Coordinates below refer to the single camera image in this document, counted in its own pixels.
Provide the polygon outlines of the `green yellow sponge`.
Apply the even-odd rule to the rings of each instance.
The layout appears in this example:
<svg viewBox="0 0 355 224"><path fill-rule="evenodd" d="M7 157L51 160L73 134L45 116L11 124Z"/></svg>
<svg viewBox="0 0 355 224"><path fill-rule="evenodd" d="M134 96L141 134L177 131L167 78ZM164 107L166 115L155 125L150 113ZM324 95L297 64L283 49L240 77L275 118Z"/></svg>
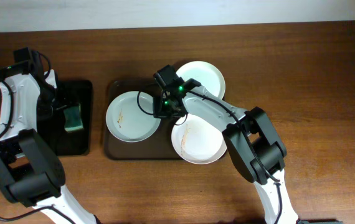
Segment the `green yellow sponge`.
<svg viewBox="0 0 355 224"><path fill-rule="evenodd" d="M72 133L83 129L80 105L71 106L64 110L64 129L67 133Z"/></svg>

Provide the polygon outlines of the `pale green plate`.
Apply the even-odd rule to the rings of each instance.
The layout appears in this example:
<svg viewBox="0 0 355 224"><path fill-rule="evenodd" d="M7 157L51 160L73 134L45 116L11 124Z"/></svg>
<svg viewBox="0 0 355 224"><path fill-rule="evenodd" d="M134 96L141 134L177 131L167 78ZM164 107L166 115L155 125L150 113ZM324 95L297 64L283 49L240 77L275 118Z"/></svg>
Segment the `pale green plate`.
<svg viewBox="0 0 355 224"><path fill-rule="evenodd" d="M161 120L140 110L138 91L118 95L106 111L106 126L111 134L124 142L139 142L149 138L158 129Z"/></svg>

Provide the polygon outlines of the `white plate with sauce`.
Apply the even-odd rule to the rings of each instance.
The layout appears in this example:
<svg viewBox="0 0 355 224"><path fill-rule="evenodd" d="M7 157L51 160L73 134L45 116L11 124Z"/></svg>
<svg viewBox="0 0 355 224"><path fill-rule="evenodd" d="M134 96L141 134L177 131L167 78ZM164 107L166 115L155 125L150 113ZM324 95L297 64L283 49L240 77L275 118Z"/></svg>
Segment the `white plate with sauce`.
<svg viewBox="0 0 355 224"><path fill-rule="evenodd" d="M204 119L191 114L175 122L171 143L182 159L197 165L213 163L227 151L222 133Z"/></svg>

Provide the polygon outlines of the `white plate top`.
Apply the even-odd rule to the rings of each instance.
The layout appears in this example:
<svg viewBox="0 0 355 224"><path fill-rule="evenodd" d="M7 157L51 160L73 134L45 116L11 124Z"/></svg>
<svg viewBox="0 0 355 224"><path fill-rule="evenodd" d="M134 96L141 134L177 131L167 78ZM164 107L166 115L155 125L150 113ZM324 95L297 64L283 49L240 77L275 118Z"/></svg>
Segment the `white plate top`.
<svg viewBox="0 0 355 224"><path fill-rule="evenodd" d="M184 81L190 78L200 82L214 96L223 99L225 95L225 80L220 70L213 64L203 61L188 62L181 66L176 74Z"/></svg>

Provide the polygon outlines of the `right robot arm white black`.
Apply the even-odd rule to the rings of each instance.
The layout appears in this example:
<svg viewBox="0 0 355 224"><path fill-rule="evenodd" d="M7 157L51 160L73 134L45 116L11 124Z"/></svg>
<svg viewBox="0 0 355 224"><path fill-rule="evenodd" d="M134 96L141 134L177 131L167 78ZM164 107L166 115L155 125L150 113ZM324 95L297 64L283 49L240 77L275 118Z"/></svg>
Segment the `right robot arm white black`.
<svg viewBox="0 0 355 224"><path fill-rule="evenodd" d="M162 90L154 97L155 118L192 114L220 131L236 170L253 183L265 212L266 223L299 223L285 184L286 147L266 112L259 107L238 108L209 93L199 81L183 80L173 66L153 78Z"/></svg>

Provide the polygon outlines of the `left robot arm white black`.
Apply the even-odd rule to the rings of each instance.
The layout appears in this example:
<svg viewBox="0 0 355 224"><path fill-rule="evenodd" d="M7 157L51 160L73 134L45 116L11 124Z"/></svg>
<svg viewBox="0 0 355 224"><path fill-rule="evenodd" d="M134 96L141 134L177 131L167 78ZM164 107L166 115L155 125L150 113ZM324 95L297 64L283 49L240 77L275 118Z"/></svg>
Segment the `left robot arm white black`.
<svg viewBox="0 0 355 224"><path fill-rule="evenodd" d="M13 56L0 69L0 192L55 223L98 223L67 188L60 161L89 151L92 83L59 80L36 50Z"/></svg>

